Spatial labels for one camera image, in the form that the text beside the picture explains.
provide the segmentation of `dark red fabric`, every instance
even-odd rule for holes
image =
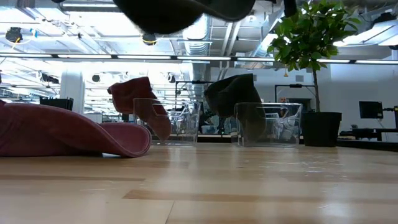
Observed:
[[[134,111],[134,99],[157,99],[152,92],[148,77],[135,78],[125,83],[115,83],[109,87],[108,93],[112,94],[113,105],[118,112],[136,114],[140,119],[148,123],[161,141],[169,138],[172,132],[172,125],[163,106],[153,105],[152,101],[141,101]]]
[[[44,105],[0,106],[0,156],[145,154],[150,132],[135,124],[98,125],[74,112]]]

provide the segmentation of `ceiling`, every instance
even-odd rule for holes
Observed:
[[[396,0],[345,0],[347,6],[363,12],[363,16],[374,19],[380,13],[396,7]],[[207,17],[206,26],[183,30],[170,35],[157,35],[157,42],[148,46],[142,41],[142,32],[115,7],[68,7],[67,4],[97,4],[94,1],[65,1],[58,5],[49,0],[7,0],[0,1],[0,52],[42,53],[42,54],[138,54],[138,55],[252,55],[266,38],[270,21],[277,19],[281,1],[256,1],[253,14],[240,22],[229,23]],[[101,1],[112,4],[112,1]],[[22,28],[23,40],[15,45],[5,38],[10,27]],[[385,58],[390,53],[388,47],[376,45],[341,50],[341,58]],[[40,73],[51,75],[62,81],[62,71],[70,66],[63,61],[23,60],[6,58],[0,65],[2,85],[45,86]],[[219,67],[219,63],[204,63],[203,66]],[[92,89],[86,92],[88,98],[107,99],[104,90],[114,82],[122,82],[134,77],[150,76],[159,88],[158,95],[174,95],[174,84],[169,83],[167,74],[175,74],[177,80],[206,79],[205,72],[198,74],[199,66],[186,64],[86,62],[87,85]],[[101,75],[101,82],[92,81],[93,75]],[[3,88],[3,97],[27,99],[57,96],[54,88]],[[194,97],[187,91],[181,97]]]

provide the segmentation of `black monitor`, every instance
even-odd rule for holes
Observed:
[[[383,105],[381,102],[360,101],[361,119],[383,119]]]

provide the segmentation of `wooden table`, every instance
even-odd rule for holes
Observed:
[[[361,149],[0,158],[1,224],[396,224],[397,192],[398,154]]]

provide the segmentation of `clear plastic container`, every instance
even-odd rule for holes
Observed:
[[[166,114],[159,114],[162,106]],[[192,146],[198,142],[200,106],[200,103],[194,101],[136,98],[134,99],[134,120],[152,133],[154,145]],[[162,129],[163,133],[167,133],[165,130],[170,131],[168,121],[165,122],[165,119],[170,121],[171,135],[166,136],[166,140],[162,141],[162,137],[158,137],[159,132],[156,135],[157,131],[154,128]]]
[[[238,103],[232,140],[239,146],[296,147],[301,114],[302,105],[297,103]]]

